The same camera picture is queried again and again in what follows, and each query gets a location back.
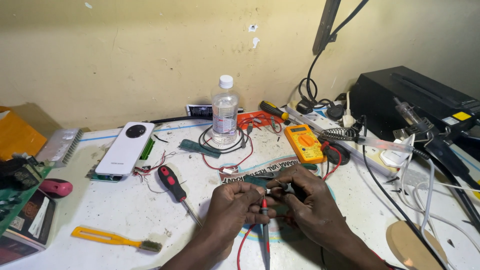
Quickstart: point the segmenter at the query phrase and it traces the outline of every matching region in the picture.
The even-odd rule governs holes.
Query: yellow screwdriver handle
[[[123,238],[116,234],[101,232],[84,227],[76,227],[72,232],[72,236],[112,245],[131,245],[139,247],[142,243]]]
[[[283,112],[282,110],[277,108],[275,105],[273,105],[271,102],[268,102],[266,100],[262,100],[262,102],[260,102],[259,106],[263,111],[266,111],[266,112],[268,112],[268,113],[270,113],[274,116],[278,116],[283,121],[286,121],[288,119],[288,113]]]

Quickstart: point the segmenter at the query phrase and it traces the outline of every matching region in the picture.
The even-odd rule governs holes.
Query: bottle label
[[[229,118],[222,118],[219,116],[213,116],[213,130],[218,133],[227,133],[237,127],[235,126],[235,120]]]

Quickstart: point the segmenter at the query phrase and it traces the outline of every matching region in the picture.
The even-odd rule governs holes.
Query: white phone
[[[154,128],[153,123],[128,122],[96,167],[95,172],[101,175],[129,175]]]

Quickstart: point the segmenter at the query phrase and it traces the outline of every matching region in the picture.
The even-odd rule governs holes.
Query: white bottle cap
[[[222,75],[220,76],[220,82],[218,82],[218,86],[224,89],[229,89],[233,87],[233,77],[230,75]]]

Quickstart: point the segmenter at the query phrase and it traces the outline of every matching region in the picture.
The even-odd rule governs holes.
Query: brush
[[[113,233],[101,232],[97,230],[87,229],[84,227],[76,227],[72,232],[72,236],[105,244],[131,245],[139,249],[152,252],[160,252],[160,250],[162,249],[162,244],[150,240],[132,241]]]

